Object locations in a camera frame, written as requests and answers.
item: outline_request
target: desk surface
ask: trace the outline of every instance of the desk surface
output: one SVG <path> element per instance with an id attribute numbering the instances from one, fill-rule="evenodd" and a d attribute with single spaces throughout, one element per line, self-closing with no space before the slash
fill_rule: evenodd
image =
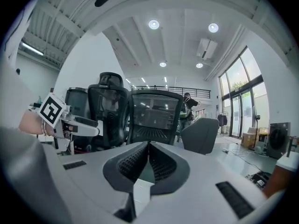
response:
<path id="1" fill-rule="evenodd" d="M 278 159 L 276 165 L 295 172 L 299 164 L 299 153 L 290 152 L 290 157 L 288 158 L 286 157 L 286 155 L 287 153 L 285 153 L 280 159 Z"/>

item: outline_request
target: office chair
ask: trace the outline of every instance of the office chair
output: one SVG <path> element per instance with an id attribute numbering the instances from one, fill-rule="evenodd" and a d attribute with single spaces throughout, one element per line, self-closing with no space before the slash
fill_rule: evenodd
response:
<path id="1" fill-rule="evenodd" d="M 72 114 L 85 119 L 90 119 L 87 89 L 80 87 L 70 87 L 65 96 L 65 103 L 72 107 Z M 86 147 L 92 141 L 92 137 L 81 137 L 73 135 L 76 152 L 87 151 Z"/>
<path id="2" fill-rule="evenodd" d="M 94 137 L 92 146 L 110 149 L 122 145 L 126 139 L 124 129 L 129 92 L 119 86 L 122 84 L 118 74 L 104 72 L 99 84 L 88 87 L 91 119 L 103 122 L 103 138 Z"/>
<path id="3" fill-rule="evenodd" d="M 204 155 L 211 153 L 218 127 L 219 121 L 217 119 L 198 119 L 181 133 L 184 149 Z"/>
<path id="4" fill-rule="evenodd" d="M 173 145 L 183 97 L 158 90 L 132 91 L 127 144 L 156 141 Z"/>

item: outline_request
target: glass door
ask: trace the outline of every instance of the glass door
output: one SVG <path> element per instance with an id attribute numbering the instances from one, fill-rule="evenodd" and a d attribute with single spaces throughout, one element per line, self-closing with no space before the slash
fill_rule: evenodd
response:
<path id="1" fill-rule="evenodd" d="M 244 91 L 232 97 L 232 129 L 231 136 L 241 138 L 252 127 L 252 99 L 251 92 Z"/>
<path id="2" fill-rule="evenodd" d="M 231 136 L 238 138 L 241 126 L 241 99 L 240 96 L 232 98 L 233 110 L 232 110 L 232 131 Z"/>
<path id="3" fill-rule="evenodd" d="M 242 98 L 242 130 L 240 131 L 240 137 L 242 133 L 247 133 L 249 127 L 252 127 L 252 100 L 251 92 L 244 92 L 241 95 Z"/>

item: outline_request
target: ceiling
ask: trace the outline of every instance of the ceiling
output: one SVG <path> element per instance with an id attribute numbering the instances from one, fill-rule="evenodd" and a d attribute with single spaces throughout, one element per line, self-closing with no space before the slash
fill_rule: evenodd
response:
<path id="1" fill-rule="evenodd" d="M 38 57 L 43 62 L 60 69 L 86 31 L 95 35 L 103 32 L 125 76 L 136 79 L 210 77 L 234 48 L 243 26 L 273 42 L 281 56 L 292 47 L 281 24 L 269 15 L 261 0 L 109 0 L 102 7 L 95 7 L 94 2 L 39 0 L 23 41 L 44 53 Z M 159 21 L 159 29 L 149 28 L 152 19 Z M 208 31 L 212 22 L 219 25 L 217 33 Z M 202 38 L 218 43 L 211 59 L 204 62 L 196 56 Z M 20 52 L 34 56 L 24 48 Z M 161 68 L 160 62 L 167 62 L 167 66 Z M 196 68 L 198 62 L 204 67 Z"/>
<path id="2" fill-rule="evenodd" d="M 157 20 L 160 27 L 151 29 L 150 20 Z M 219 25 L 216 33 L 208 30 L 212 22 Z M 166 9 L 126 18 L 103 33 L 110 40 L 127 78 L 193 74 L 204 79 L 224 53 L 225 44 L 232 40 L 238 26 L 205 11 Z M 203 38 L 218 43 L 213 56 L 206 60 L 197 56 Z M 160 62 L 166 62 L 167 66 L 160 67 Z M 197 63 L 204 66 L 196 68 Z"/>

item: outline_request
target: clothes rack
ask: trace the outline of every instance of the clothes rack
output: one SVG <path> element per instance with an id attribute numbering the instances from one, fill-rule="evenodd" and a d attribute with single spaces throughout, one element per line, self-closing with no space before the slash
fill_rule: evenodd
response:
<path id="1" fill-rule="evenodd" d="M 225 135 L 225 134 L 229 134 L 229 132 L 228 132 L 228 111 L 224 111 L 224 112 L 219 112 L 219 114 L 218 114 L 218 116 L 219 115 L 225 115 L 226 116 L 226 118 L 227 118 L 227 123 L 226 123 L 226 125 L 224 125 L 224 126 L 221 126 L 221 130 L 220 130 L 220 133 L 219 133 L 219 135 Z"/>

